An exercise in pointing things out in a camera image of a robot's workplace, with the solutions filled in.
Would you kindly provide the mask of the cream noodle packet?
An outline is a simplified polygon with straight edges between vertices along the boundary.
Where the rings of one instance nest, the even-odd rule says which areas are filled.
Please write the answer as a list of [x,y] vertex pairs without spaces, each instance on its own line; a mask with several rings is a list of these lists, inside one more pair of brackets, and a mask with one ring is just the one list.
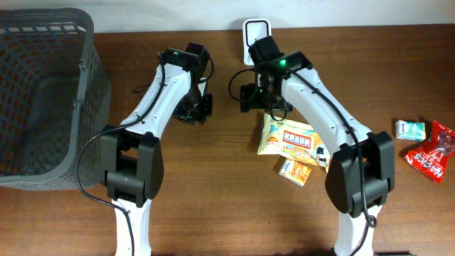
[[258,155],[281,155],[286,158],[320,166],[328,172],[331,155],[320,136],[309,124],[290,119],[274,120],[265,113]]

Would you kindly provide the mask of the orange tissue pack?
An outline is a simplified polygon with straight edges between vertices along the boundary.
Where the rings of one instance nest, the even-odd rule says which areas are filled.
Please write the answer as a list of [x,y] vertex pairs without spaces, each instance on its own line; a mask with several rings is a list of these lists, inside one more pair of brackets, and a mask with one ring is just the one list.
[[279,175],[303,187],[311,173],[311,169],[298,161],[286,159],[279,170]]

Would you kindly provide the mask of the teal tissue pack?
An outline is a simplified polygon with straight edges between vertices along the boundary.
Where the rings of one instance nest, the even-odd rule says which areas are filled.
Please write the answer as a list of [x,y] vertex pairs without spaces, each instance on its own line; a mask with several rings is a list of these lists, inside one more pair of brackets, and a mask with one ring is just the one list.
[[426,139],[425,123],[398,120],[395,123],[395,134],[398,139],[422,142]]

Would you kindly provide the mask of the red snack bag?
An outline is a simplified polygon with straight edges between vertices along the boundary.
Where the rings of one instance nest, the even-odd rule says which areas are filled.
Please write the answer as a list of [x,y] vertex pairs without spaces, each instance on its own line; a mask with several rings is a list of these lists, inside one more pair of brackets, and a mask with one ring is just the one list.
[[413,168],[441,183],[449,158],[454,155],[454,130],[434,120],[430,138],[405,155],[405,161]]

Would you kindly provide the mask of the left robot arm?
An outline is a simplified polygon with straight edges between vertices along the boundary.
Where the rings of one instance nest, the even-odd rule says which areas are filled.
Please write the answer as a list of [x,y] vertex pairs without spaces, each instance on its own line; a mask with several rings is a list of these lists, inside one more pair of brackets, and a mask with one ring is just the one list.
[[156,74],[139,104],[100,137],[101,183],[116,214],[116,255],[152,254],[151,203],[164,179],[161,137],[172,118],[203,124],[211,116],[207,68],[214,68],[213,61],[198,43],[159,53]]

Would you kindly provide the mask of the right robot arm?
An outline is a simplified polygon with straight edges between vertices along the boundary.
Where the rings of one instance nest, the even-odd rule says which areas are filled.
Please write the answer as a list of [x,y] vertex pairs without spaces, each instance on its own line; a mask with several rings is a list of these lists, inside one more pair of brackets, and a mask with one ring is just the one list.
[[395,145],[373,133],[329,92],[301,52],[285,55],[273,37],[248,47],[265,109],[289,103],[314,128],[330,155],[325,188],[338,211],[334,255],[373,255],[377,216],[395,187]]

